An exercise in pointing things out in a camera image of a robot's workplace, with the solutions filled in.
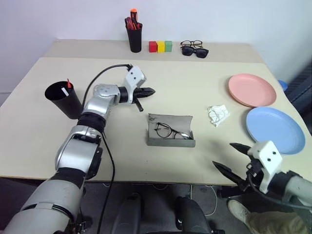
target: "blue plate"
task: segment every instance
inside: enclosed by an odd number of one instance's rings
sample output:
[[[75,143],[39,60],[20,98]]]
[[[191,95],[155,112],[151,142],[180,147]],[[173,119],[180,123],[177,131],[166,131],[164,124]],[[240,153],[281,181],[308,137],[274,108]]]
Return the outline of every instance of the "blue plate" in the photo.
[[[299,153],[306,144],[300,126],[287,114],[270,107],[257,107],[249,111],[247,130],[255,141],[271,140],[284,155]]]

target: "black chair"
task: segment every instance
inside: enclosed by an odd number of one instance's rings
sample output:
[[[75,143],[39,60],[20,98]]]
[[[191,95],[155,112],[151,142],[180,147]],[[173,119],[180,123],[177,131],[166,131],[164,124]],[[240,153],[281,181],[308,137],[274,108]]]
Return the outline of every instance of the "black chair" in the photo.
[[[140,234],[144,202],[139,194],[129,196],[119,210],[112,234]],[[154,232],[149,234],[216,234],[223,230],[212,230],[199,205],[186,197],[175,200],[175,225],[181,232]]]

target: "white paper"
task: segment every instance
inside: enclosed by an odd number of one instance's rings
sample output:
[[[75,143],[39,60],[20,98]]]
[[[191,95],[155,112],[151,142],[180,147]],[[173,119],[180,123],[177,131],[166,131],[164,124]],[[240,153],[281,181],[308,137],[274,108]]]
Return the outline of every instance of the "white paper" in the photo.
[[[64,87],[62,88],[62,91],[63,91],[63,93],[64,93],[66,96],[69,95],[68,92],[67,92],[67,90],[66,90]]]
[[[208,108],[208,114],[211,118],[210,123],[214,124],[216,127],[230,116],[230,112],[226,109],[225,105]]]

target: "sunglasses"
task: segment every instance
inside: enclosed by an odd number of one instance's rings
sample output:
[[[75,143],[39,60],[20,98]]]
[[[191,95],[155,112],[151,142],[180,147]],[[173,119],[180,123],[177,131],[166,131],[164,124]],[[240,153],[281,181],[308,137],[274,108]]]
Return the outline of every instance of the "sunglasses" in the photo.
[[[180,43],[180,45],[182,49],[182,54],[185,56],[191,56],[193,53],[196,53],[196,56],[198,58],[203,59],[209,53],[209,50],[202,48],[203,42],[200,40],[184,40]]]
[[[193,47],[190,47],[190,46],[182,46],[182,54],[185,55],[185,56],[191,56],[193,53],[196,53],[196,56],[198,58],[201,58],[201,59],[204,59],[208,53],[209,53],[209,50],[206,50],[206,49],[203,49],[203,48],[193,48]]]

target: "silver robot arm segment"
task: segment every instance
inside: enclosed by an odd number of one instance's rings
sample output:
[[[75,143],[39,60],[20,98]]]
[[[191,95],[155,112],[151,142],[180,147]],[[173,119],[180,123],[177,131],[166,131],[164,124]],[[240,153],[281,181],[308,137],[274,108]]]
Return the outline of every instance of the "silver robot arm segment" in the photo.
[[[101,162],[101,133],[113,106],[134,103],[134,98],[152,95],[140,88],[146,80],[138,67],[132,67],[123,83],[94,87],[78,123],[58,150],[56,173],[43,182],[10,221],[4,234],[71,233],[78,215],[86,179],[94,177]]]

